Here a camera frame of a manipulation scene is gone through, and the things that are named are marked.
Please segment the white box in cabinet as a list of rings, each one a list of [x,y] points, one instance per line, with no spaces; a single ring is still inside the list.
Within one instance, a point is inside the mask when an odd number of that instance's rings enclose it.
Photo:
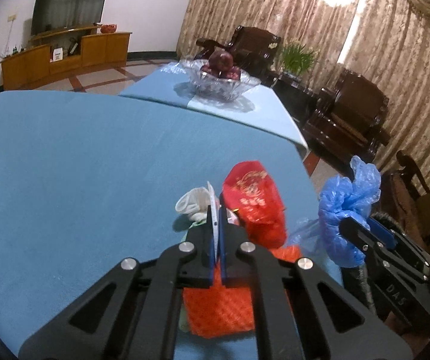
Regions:
[[[53,49],[53,54],[52,54],[52,61],[53,62],[61,61],[63,58],[64,58],[64,48],[63,47],[57,47],[57,48]]]

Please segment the glass fruit bowl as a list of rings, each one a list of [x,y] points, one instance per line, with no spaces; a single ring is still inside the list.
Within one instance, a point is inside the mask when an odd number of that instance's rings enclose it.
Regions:
[[[199,96],[209,96],[226,102],[233,101],[261,83],[258,78],[250,76],[243,70],[238,80],[210,75],[202,71],[202,67],[208,65],[207,59],[183,59],[180,65]]]

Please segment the white plastic bag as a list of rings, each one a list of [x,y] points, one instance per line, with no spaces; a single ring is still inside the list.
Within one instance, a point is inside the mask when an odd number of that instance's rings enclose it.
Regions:
[[[201,222],[207,219],[210,206],[210,193],[207,188],[194,188],[179,198],[175,205],[175,211],[180,215],[186,215],[191,222]]]

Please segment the orange foam fruit net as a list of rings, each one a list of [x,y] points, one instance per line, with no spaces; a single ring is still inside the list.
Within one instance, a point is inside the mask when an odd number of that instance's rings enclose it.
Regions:
[[[184,289],[182,298],[193,335],[213,339],[255,329],[251,290],[225,287],[219,267],[215,269],[213,286]]]

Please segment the blue tablecloth near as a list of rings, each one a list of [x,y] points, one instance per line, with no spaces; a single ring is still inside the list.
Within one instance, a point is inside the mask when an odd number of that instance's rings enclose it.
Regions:
[[[315,219],[295,146],[227,119],[100,94],[0,94],[0,339],[21,345],[123,258],[183,237],[177,200],[220,190],[235,164],[274,180],[287,227]]]

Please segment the wooden tv cabinet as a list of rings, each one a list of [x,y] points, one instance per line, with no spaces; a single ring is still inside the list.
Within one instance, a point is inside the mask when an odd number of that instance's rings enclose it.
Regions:
[[[53,49],[44,43],[5,57],[1,62],[5,90],[34,89],[75,73],[85,74],[126,64],[130,32],[91,33],[76,40],[71,55],[64,51],[61,61],[53,62]]]

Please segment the red apples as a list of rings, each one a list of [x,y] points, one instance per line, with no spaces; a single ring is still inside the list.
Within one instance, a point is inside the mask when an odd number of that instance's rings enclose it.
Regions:
[[[233,56],[222,49],[215,50],[200,71],[219,79],[240,80],[241,77],[241,70],[234,65]]]

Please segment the light green cloth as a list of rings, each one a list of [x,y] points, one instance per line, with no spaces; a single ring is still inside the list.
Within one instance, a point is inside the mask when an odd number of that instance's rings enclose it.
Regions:
[[[205,220],[200,220],[197,222],[194,222],[190,225],[190,227],[188,228],[188,230],[191,230],[192,228],[198,228],[199,226],[202,226],[206,223]],[[178,320],[178,328],[185,333],[190,333],[191,332],[191,325],[190,322],[188,320],[188,316],[187,316],[187,312],[186,312],[186,308],[185,308],[185,302],[182,302],[181,305],[181,309],[180,309],[180,314],[179,314],[179,320]]]

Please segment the black flat television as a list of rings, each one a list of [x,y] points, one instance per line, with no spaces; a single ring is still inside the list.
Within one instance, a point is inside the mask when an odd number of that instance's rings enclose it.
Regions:
[[[105,0],[35,0],[31,34],[99,23]]]

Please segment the red bowl on cabinet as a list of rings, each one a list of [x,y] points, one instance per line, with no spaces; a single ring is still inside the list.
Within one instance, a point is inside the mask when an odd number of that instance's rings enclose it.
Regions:
[[[116,30],[117,30],[117,25],[116,24],[103,24],[100,27],[100,33],[102,33],[102,34],[115,33]]]

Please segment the blue plastic bag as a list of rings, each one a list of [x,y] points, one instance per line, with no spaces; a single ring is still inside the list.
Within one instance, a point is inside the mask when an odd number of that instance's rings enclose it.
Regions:
[[[297,245],[302,253],[321,261],[329,258],[342,268],[356,268],[364,263],[365,256],[351,242],[344,239],[339,225],[352,218],[369,228],[367,219],[372,205],[381,196],[381,174],[372,163],[360,157],[350,160],[353,177],[333,176],[327,180],[319,194],[318,218],[303,218],[288,232],[286,245]]]

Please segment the red paper cup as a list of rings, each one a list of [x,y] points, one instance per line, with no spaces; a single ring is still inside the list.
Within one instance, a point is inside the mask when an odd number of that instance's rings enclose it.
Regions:
[[[237,163],[223,182],[222,196],[227,208],[236,213],[244,228],[244,211],[285,210],[276,184],[258,161]]]

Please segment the green potted plant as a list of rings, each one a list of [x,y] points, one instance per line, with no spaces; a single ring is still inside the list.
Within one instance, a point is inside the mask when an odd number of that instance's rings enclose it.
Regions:
[[[293,77],[302,78],[315,64],[318,51],[299,41],[288,41],[278,56],[278,69]]]

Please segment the light blue tablecloth far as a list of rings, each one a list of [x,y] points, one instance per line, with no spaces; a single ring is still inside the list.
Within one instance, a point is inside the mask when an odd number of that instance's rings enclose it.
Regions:
[[[180,62],[168,63],[125,88],[120,96],[159,102],[232,120],[292,142],[304,158],[308,145],[274,91],[262,84],[233,101],[199,96]]]

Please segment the red plastic bag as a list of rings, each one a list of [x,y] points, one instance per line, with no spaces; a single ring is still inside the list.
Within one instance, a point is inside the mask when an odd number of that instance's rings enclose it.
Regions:
[[[287,240],[283,210],[244,211],[242,221],[245,224],[248,239],[255,244],[267,249],[277,249],[282,247]]]

